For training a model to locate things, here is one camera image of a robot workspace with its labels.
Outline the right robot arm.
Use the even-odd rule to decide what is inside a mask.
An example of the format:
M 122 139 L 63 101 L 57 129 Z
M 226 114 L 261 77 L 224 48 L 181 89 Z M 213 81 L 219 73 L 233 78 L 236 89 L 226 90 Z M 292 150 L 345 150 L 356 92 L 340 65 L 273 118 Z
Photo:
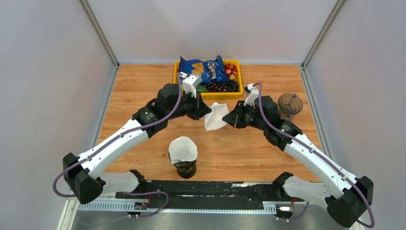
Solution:
M 254 127 L 263 131 L 269 143 L 300 161 L 320 180 L 308 182 L 284 172 L 274 180 L 273 193 L 279 200 L 291 196 L 318 205 L 345 228 L 352 227 L 365 212 L 371 213 L 372 180 L 358 177 L 333 162 L 299 127 L 281 119 L 270 96 L 257 98 L 253 104 L 238 101 L 222 120 L 234 128 Z

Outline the white paper coffee filter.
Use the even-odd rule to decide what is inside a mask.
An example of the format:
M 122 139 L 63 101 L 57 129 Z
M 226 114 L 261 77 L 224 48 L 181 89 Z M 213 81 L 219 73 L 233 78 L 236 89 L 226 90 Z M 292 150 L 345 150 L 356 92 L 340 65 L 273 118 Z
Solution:
M 170 143 L 169 157 L 172 164 L 194 161 L 198 157 L 197 146 L 189 137 L 181 136 Z

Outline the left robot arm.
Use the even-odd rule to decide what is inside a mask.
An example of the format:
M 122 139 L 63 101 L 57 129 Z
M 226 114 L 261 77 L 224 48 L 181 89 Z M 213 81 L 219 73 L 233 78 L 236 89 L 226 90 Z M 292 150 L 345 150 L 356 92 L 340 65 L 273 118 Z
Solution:
M 141 175 L 134 170 L 125 173 L 106 173 L 105 169 L 116 159 L 139 143 L 153 137 L 168 126 L 168 121 L 187 116 L 199 120 L 212 110 L 200 92 L 183 92 L 179 85 L 168 83 L 156 98 L 138 109 L 133 116 L 97 146 L 79 154 L 63 157 L 61 176 L 81 204 L 87 204 L 101 194 L 129 192 L 134 198 L 146 194 Z

